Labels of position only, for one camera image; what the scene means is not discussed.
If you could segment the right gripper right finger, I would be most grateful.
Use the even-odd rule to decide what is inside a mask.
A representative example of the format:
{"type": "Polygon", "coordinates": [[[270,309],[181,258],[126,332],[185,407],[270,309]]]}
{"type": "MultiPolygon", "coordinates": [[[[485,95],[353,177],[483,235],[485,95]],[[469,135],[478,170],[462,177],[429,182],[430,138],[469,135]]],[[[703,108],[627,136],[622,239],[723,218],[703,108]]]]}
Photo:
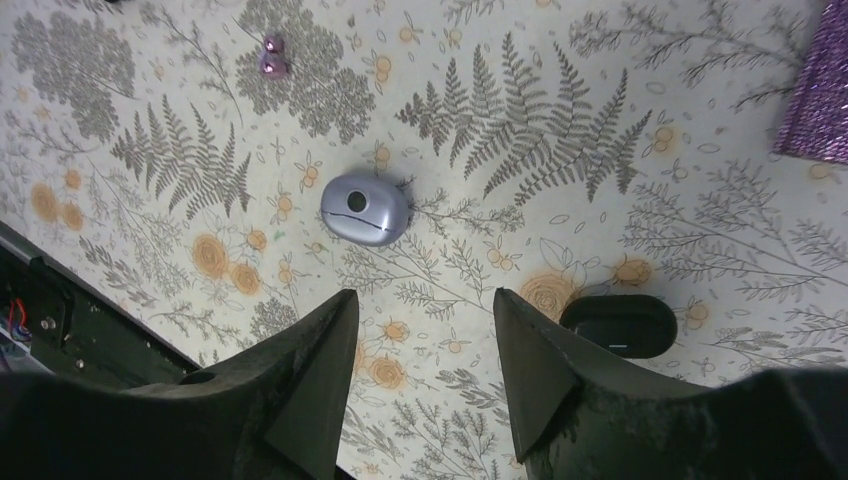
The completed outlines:
{"type": "Polygon", "coordinates": [[[493,313],[531,479],[843,479],[847,373],[771,369],[717,388],[642,368],[512,290],[493,313]]]}

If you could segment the lavender earbud charging case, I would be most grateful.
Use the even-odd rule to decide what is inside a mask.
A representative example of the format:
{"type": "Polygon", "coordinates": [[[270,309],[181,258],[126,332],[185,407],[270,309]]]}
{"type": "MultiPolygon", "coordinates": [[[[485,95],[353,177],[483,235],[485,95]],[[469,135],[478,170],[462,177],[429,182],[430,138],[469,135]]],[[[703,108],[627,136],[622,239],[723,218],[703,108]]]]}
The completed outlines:
{"type": "Polygon", "coordinates": [[[320,214],[327,229],[365,247],[383,247],[408,229],[409,202],[396,186],[374,177],[338,176],[325,186],[320,214]]]}

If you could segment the purple earbud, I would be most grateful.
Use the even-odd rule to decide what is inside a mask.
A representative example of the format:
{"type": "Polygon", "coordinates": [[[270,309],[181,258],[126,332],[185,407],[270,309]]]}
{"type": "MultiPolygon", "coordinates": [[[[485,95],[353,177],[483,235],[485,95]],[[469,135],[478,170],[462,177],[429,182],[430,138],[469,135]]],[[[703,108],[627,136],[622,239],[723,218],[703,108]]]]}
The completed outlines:
{"type": "Polygon", "coordinates": [[[260,73],[268,78],[281,78],[289,74],[285,41],[280,35],[270,35],[263,39],[258,65],[260,73]]]}

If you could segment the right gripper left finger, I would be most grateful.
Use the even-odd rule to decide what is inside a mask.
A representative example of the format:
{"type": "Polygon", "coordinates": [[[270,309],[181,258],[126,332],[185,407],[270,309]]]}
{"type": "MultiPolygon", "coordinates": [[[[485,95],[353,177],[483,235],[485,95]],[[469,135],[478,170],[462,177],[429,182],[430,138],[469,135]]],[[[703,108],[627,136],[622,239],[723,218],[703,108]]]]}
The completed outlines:
{"type": "Polygon", "coordinates": [[[342,290],[176,383],[1,378],[5,479],[331,479],[359,327],[342,290]]]}

